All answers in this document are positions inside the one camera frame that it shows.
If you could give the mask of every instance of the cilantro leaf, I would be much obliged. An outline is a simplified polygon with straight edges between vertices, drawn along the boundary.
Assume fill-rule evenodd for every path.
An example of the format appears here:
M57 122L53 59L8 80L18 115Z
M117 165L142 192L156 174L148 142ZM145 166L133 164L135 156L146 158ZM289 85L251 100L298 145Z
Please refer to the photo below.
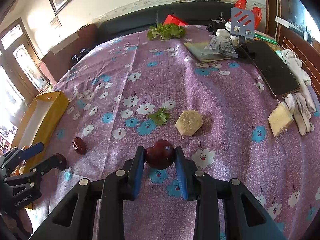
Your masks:
M170 113L167 113L165 107L161 107L154 114L148 114L148 117L152 119L156 125L164 125L170 118Z

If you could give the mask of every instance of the screw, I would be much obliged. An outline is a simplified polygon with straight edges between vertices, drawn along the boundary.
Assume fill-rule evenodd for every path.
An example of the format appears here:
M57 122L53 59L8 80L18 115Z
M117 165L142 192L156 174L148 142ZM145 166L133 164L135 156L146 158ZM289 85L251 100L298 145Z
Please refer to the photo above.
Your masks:
M233 185L236 185L236 186L238 186L238 185L240 185L240 180L239 179L232 179L231 180L231 183L233 184Z
M204 172L203 171L195 171L195 175L197 177L202 177L202 176L204 176Z
M119 170L119 171L116 171L116 175L121 177L125 174L125 171L124 170Z
M87 180L87 179L81 179L80 181L79 181L79 184L81 185L81 186L85 186L85 185L87 185L89 183L89 181Z

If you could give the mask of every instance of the dried red date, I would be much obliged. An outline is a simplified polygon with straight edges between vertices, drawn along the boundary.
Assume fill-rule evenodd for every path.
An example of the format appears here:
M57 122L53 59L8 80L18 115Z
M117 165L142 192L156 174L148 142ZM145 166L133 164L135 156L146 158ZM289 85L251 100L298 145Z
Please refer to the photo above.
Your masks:
M79 154L84 155L87 151L87 147L86 147L84 141L79 137L76 137L73 139L72 145L73 145L73 148L75 149L75 151Z

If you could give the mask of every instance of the block of cheese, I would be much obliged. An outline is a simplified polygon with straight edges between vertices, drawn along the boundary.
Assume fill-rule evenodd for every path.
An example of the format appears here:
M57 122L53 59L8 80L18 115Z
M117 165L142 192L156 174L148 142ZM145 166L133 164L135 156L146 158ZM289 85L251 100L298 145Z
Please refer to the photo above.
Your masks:
M181 135L192 136L203 124L202 115L195 110L183 111L176 122Z
M293 117L285 103L280 103L269 115L269 123L274 137L286 130L293 122Z

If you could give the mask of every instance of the door glass panel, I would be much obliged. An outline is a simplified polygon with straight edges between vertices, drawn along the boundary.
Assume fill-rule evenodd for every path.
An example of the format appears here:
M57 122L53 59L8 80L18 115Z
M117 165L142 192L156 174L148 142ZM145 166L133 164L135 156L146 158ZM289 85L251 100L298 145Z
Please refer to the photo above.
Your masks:
M27 106L2 66L0 84L0 135L11 143L17 130L13 123L19 125Z
M46 81L40 71L37 69L35 62L30 57L26 48L21 44L14 52L14 57L19 63L20 67L30 79L32 84L40 91L46 84Z
M4 49L7 49L21 35L23 35L23 31L20 27L20 24L18 24L1 38Z

